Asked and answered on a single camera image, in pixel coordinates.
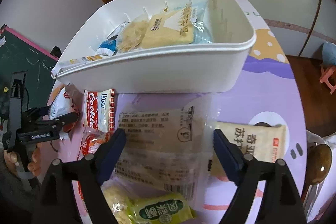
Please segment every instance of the wooden spoon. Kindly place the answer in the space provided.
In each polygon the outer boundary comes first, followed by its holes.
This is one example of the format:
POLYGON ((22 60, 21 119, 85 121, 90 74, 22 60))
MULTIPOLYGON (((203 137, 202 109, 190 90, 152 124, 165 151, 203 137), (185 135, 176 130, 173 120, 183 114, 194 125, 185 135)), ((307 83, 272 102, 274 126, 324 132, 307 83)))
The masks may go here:
POLYGON ((306 177, 301 201, 304 202, 309 186, 321 183, 329 173, 332 161, 331 149, 325 143, 313 147, 307 156, 306 177))

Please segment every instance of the yellow polka dot pattern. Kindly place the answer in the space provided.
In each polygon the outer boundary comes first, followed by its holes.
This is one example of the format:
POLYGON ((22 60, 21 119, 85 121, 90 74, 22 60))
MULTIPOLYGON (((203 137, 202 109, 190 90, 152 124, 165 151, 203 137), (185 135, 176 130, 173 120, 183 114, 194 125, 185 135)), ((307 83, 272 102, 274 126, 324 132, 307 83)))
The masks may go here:
POLYGON ((269 29, 256 30, 256 33, 257 41, 250 52, 250 56, 258 60, 271 58, 282 63, 289 63, 277 39, 269 29))

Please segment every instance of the green chalkboard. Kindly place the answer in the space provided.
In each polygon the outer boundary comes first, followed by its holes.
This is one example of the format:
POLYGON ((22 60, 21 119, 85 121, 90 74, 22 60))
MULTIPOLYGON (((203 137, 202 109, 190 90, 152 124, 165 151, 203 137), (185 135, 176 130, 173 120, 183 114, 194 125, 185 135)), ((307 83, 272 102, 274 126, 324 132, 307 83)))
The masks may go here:
POLYGON ((25 91, 23 111, 28 97, 29 108, 46 106, 54 85, 50 71, 56 63, 56 57, 3 25, 0 29, 0 117, 8 118, 9 85, 12 73, 17 71, 27 71, 28 96, 25 91))

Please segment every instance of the white plastic basket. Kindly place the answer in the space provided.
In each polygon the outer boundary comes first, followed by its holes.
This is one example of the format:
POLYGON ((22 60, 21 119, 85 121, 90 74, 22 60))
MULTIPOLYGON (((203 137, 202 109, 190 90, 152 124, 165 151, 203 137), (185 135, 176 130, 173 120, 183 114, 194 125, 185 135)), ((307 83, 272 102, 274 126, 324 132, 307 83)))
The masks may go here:
MULTIPOLYGON (((184 6, 189 0, 113 0, 99 8, 77 32, 58 62, 92 56, 122 22, 144 10, 151 17, 165 2, 184 6)), ((119 93, 224 92, 231 89, 256 34, 236 0, 207 2, 204 23, 213 44, 189 44, 127 52, 65 70, 55 78, 79 90, 115 88, 119 93)))

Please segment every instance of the green snack package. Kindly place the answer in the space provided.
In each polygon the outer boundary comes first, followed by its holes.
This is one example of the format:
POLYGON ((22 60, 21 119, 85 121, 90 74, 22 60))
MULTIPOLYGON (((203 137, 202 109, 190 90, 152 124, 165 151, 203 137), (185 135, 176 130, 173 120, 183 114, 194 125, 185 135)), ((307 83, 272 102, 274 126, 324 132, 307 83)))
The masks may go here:
POLYGON ((176 193, 129 203, 127 210, 132 224, 179 224, 194 218, 187 201, 176 193))

